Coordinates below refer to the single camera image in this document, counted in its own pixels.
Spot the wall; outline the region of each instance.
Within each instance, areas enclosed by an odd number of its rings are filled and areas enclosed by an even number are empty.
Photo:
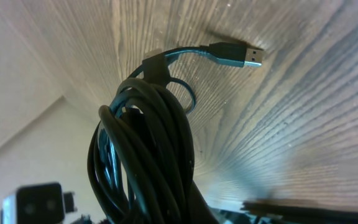
[[[86,172],[86,157],[96,127],[65,100],[57,101],[39,119],[0,149],[0,208],[2,199],[25,184],[59,181],[72,190],[78,212],[93,221],[104,217]]]
[[[49,75],[0,14],[0,147],[62,95]]]

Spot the black usb plug housing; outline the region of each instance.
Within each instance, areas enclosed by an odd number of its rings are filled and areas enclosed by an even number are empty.
[[[243,45],[219,42],[209,46],[201,46],[207,52],[207,57],[220,64],[235,67],[244,65],[260,67],[262,65],[263,51],[248,49]]]

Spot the wooden surface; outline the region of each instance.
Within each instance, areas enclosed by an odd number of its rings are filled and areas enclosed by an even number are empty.
[[[205,199],[358,210],[358,1],[0,0],[0,12],[95,120],[153,49],[228,37],[264,49],[256,69],[196,55],[171,67],[198,98],[188,119]]]
[[[62,96],[34,55],[0,15],[0,147]]]

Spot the black device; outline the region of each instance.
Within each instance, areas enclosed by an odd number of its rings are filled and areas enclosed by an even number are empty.
[[[194,150],[186,113],[196,96],[168,66],[183,53],[221,64],[259,67],[262,51],[220,42],[181,47],[143,60],[124,80],[109,106],[99,109],[88,153],[88,177],[107,218],[102,223],[217,223],[193,182]],[[143,79],[136,78],[143,72]],[[184,110],[166,86],[183,85],[193,100]],[[126,170],[128,195],[122,186]],[[4,200],[2,224],[61,223],[74,211],[72,194],[59,183],[25,186]],[[82,216],[75,223],[91,223]]]

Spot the bundled black cable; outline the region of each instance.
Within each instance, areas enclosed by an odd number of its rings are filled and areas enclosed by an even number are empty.
[[[184,85],[194,109],[191,88],[172,79],[168,71],[168,65],[185,52],[233,66],[244,65],[246,58],[245,48],[227,43],[170,50],[145,59],[120,84],[111,105],[100,107],[101,122],[89,147],[88,175],[111,223],[194,223],[192,206],[208,210],[193,183],[190,125],[178,100],[165,88],[169,82]],[[140,72],[144,79],[135,78]],[[127,174],[127,197],[121,163]]]

